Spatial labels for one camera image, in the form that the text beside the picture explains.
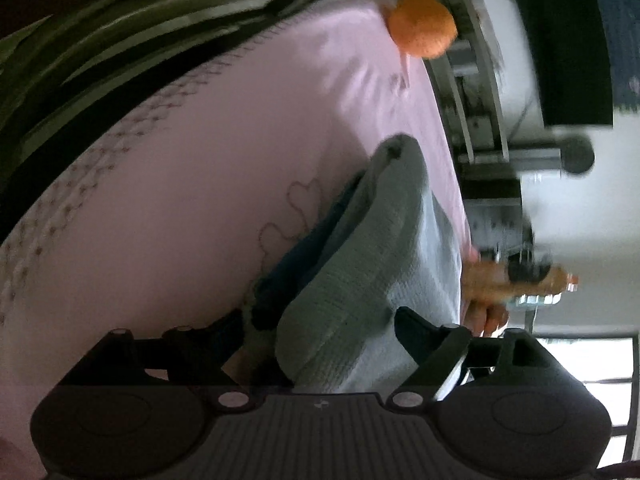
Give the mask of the grey and blue hoodie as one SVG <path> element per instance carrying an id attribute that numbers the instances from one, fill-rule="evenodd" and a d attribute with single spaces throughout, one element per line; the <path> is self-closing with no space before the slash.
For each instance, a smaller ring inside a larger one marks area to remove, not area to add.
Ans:
<path id="1" fill-rule="evenodd" d="M 256 285 L 252 324 L 271 337 L 294 392 L 388 396 L 416 370 L 396 311 L 456 324 L 461 268 L 420 145 L 398 134 Z"/>

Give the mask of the amber drink bottle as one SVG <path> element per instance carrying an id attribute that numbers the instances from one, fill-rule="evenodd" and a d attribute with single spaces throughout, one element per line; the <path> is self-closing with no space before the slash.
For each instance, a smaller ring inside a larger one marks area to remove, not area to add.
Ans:
<path id="1" fill-rule="evenodd" d="M 467 302 L 505 304 L 521 296 L 559 296 L 576 292 L 578 275 L 548 260 L 466 260 L 461 298 Z"/>

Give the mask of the black wall television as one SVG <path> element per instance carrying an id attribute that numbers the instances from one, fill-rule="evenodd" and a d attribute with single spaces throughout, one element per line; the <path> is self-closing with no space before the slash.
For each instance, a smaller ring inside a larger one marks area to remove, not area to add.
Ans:
<path id="1" fill-rule="evenodd" d="M 547 127 L 613 125 L 611 62 L 598 0 L 515 0 Z"/>

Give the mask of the pink tablecloth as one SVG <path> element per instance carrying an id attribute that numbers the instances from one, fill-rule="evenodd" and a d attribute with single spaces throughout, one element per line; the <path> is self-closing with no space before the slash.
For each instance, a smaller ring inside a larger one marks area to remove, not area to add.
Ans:
<path id="1" fill-rule="evenodd" d="M 472 255 L 430 77 L 388 0 L 323 0 L 207 55 L 70 162 L 1 246 L 1 474 L 39 479 L 38 403 L 105 333 L 239 307 L 389 136 L 420 144 Z"/>

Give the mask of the white TV stand shelf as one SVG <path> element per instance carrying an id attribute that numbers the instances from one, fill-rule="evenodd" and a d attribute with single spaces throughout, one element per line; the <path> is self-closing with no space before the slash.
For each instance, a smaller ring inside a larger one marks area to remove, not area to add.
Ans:
<path id="1" fill-rule="evenodd" d="M 508 162 L 498 92 L 498 62 L 474 0 L 437 0 L 454 17 L 458 36 L 446 53 L 426 61 L 449 143 L 462 164 Z"/>

